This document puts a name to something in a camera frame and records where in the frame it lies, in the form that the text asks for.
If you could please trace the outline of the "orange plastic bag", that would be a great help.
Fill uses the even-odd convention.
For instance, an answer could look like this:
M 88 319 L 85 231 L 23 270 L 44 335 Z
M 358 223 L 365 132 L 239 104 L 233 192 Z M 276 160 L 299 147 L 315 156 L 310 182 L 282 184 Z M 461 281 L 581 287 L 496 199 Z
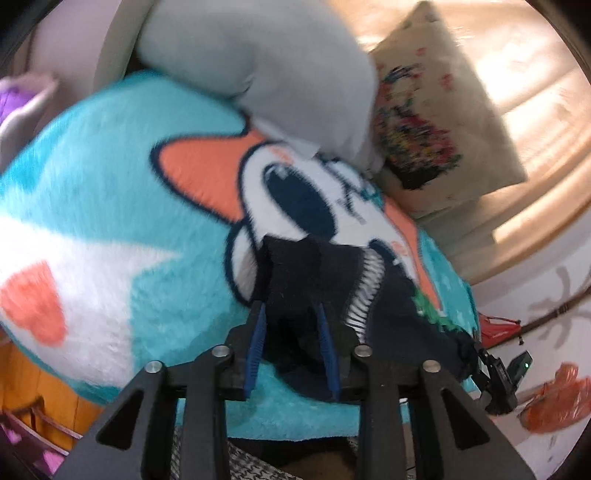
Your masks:
M 545 434 L 568 428 L 590 415 L 590 377 L 575 363 L 562 363 L 552 381 L 538 389 L 519 414 L 523 428 Z

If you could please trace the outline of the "brown wooden stick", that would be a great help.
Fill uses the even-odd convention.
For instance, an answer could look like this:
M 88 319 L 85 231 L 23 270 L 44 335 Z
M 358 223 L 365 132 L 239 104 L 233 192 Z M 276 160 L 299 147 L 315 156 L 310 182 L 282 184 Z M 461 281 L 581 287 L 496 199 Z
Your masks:
M 549 322 L 566 315 L 567 313 L 572 312 L 576 307 L 578 307 L 584 301 L 587 301 L 590 299 L 590 293 L 591 293 L 591 286 L 587 286 L 584 290 L 573 295 L 568 300 L 566 300 L 562 304 L 560 304 L 558 307 L 556 307 L 553 310 L 551 310 L 550 312 L 548 312 L 546 315 L 539 317 L 536 320 L 534 320 L 528 324 L 524 324 L 521 327 L 520 331 L 516 334 L 516 336 L 522 337 L 523 335 L 530 333 L 530 332 L 548 324 Z

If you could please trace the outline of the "red bag on floor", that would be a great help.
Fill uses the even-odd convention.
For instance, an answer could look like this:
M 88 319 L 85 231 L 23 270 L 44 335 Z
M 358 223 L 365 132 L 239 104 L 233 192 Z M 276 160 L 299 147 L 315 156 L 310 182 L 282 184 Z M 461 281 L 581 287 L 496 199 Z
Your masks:
M 522 322 L 504 317 L 479 314 L 481 343 L 491 349 L 505 341 L 521 336 Z

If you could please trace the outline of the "beige curtain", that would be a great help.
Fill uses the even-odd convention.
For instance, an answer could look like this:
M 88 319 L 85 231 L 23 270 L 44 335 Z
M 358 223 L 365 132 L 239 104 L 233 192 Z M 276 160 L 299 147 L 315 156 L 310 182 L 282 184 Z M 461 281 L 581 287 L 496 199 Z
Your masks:
M 338 1 L 335 10 L 372 57 L 422 1 Z M 589 205 L 590 83 L 534 3 L 429 1 L 501 115 L 528 178 L 416 218 L 458 273 L 479 283 L 554 239 Z

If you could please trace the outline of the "orange wooden bed frame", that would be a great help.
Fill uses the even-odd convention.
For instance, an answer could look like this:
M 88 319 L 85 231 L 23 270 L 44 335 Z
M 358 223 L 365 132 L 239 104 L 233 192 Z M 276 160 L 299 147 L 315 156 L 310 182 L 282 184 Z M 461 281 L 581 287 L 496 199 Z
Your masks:
M 1 408 L 66 452 L 102 412 L 30 361 L 6 334 L 1 335 Z

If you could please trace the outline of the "turquoise cartoon fleece blanket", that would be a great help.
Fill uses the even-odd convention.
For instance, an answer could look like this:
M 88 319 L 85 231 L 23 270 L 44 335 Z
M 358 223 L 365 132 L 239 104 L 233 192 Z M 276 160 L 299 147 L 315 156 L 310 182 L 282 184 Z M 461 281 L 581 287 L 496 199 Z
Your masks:
M 79 396 L 112 401 L 149 361 L 193 360 L 249 311 L 263 237 L 367 247 L 419 308 L 478 329 L 469 286 L 346 162 L 144 71 L 54 119 L 1 178 L 1 321 Z

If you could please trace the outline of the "grey plush pillow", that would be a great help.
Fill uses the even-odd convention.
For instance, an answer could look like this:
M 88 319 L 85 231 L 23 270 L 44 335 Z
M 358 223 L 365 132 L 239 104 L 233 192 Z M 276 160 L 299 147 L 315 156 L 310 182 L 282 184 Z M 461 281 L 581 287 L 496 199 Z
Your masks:
M 148 67 L 236 102 L 267 135 L 370 173 L 376 67 L 324 1 L 159 1 L 143 25 Z

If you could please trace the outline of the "beige floral print cushion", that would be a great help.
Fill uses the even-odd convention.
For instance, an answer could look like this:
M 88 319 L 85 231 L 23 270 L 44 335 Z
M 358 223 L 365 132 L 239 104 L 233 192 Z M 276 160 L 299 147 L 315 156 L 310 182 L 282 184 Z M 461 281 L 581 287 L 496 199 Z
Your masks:
M 527 180 L 501 115 L 433 3 L 418 3 L 372 57 L 385 189 L 412 216 Z

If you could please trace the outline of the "dark navy striped pants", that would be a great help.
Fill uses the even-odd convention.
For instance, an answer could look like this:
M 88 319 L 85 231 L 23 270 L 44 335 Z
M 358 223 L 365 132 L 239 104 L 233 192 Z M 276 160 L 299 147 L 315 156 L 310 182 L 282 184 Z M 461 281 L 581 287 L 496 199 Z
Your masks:
M 438 361 L 463 382 L 479 368 L 473 337 L 441 315 L 378 242 L 367 247 L 307 237 L 263 238 L 254 296 L 266 305 L 263 357 L 297 394 L 331 401 L 315 305 L 331 306 L 384 359 Z

